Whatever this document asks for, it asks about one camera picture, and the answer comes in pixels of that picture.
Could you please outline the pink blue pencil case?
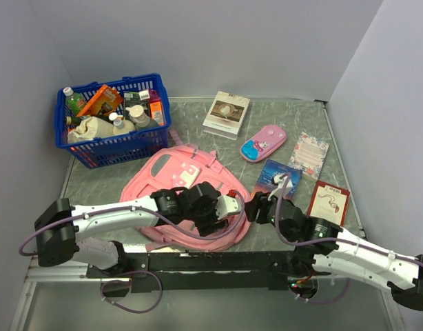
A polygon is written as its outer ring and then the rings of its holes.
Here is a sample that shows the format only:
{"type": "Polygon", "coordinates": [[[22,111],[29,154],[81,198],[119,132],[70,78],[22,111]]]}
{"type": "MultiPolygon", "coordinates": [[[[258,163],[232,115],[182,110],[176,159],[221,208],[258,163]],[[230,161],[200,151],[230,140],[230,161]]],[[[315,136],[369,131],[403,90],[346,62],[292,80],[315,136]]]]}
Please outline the pink blue pencil case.
{"type": "Polygon", "coordinates": [[[241,156],[248,162],[257,163],[275,152],[287,140],[287,133],[277,125],[264,126],[240,148],[241,156]]]}

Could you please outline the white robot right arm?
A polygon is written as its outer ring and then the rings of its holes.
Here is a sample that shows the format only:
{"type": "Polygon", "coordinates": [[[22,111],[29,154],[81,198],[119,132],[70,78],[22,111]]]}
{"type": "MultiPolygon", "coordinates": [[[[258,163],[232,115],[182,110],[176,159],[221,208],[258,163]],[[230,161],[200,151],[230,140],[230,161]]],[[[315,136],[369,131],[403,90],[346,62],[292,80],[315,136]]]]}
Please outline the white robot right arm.
{"type": "Polygon", "coordinates": [[[423,311],[423,254],[412,257],[381,248],[266,193],[256,193],[245,212],[250,222],[274,226],[279,239],[294,247],[291,264],[298,274],[339,274],[388,292],[405,308],[423,311]]]}

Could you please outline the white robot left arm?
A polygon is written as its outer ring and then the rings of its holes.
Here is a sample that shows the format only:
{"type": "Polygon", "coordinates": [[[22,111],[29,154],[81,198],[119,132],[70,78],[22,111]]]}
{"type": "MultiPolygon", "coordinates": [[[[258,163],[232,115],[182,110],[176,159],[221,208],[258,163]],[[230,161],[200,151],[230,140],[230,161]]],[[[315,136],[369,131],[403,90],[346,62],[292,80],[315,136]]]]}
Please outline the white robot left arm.
{"type": "Polygon", "coordinates": [[[232,212],[240,212],[233,197],[210,183],[191,188],[162,189],[150,195],[106,205],[70,205],[67,198],[54,201],[35,221],[37,259],[41,267],[70,260],[92,264],[119,277],[127,269],[123,246],[104,242],[96,235],[133,227],[178,225],[193,221],[202,239],[226,228],[232,212]]]}

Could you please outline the pink student backpack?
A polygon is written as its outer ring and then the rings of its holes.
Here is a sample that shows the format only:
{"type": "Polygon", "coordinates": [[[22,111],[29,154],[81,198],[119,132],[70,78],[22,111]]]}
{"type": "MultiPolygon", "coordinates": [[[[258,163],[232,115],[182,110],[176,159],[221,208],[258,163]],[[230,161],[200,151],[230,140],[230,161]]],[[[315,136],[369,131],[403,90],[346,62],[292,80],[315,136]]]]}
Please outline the pink student backpack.
{"type": "MultiPolygon", "coordinates": [[[[184,144],[178,137],[174,140],[174,147],[163,148],[155,153],[124,187],[121,202],[135,200],[160,189],[190,188],[204,181],[211,183],[222,194],[237,190],[245,201],[250,200],[247,189],[219,162],[215,151],[205,152],[194,144],[184,144]]],[[[146,228],[140,225],[138,229],[150,240],[145,245],[148,252],[171,245],[203,252],[221,252],[239,243],[250,228],[246,218],[239,221],[237,216],[230,217],[229,224],[235,228],[226,236],[213,241],[194,239],[170,225],[146,228]]]]}

